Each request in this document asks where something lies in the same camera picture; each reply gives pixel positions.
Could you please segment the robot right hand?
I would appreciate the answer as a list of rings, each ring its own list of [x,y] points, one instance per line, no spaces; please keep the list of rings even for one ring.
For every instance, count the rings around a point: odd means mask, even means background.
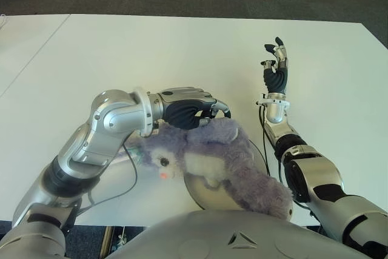
[[[288,57],[283,41],[277,36],[276,44],[265,44],[264,48],[271,53],[275,59],[261,61],[263,66],[263,78],[268,93],[286,94],[288,79]]]

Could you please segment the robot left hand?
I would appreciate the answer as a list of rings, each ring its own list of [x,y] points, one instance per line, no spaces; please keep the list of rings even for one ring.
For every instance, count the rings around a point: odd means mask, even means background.
[[[192,130],[207,125],[221,111],[230,118],[228,105],[211,93],[195,87],[175,87],[157,93],[162,116],[173,127]]]

